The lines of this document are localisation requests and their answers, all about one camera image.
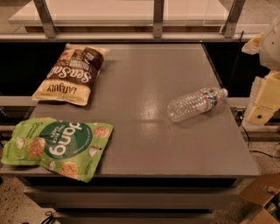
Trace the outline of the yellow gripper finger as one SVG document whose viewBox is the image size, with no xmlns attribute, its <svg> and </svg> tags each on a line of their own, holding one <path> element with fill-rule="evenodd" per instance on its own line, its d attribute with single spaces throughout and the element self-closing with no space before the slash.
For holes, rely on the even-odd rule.
<svg viewBox="0 0 280 224">
<path fill-rule="evenodd" d="M 245 121 L 262 126 L 280 109 L 280 72 L 270 71 L 264 78 L 255 77 L 245 111 Z"/>
<path fill-rule="evenodd" d="M 260 45 L 262 42 L 263 33 L 259 33 L 248 41 L 241 49 L 243 53 L 254 55 L 259 53 Z"/>
</svg>

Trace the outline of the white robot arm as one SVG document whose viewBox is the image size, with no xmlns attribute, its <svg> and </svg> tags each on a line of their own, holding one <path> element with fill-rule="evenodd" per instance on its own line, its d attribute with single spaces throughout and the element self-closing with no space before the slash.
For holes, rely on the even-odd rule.
<svg viewBox="0 0 280 224">
<path fill-rule="evenodd" d="M 264 78 L 252 83 L 250 103 L 245 121 L 264 125 L 280 109 L 280 17 L 276 16 L 265 32 L 253 37 L 241 49 L 247 54 L 259 54 L 260 64 L 269 69 Z"/>
</svg>

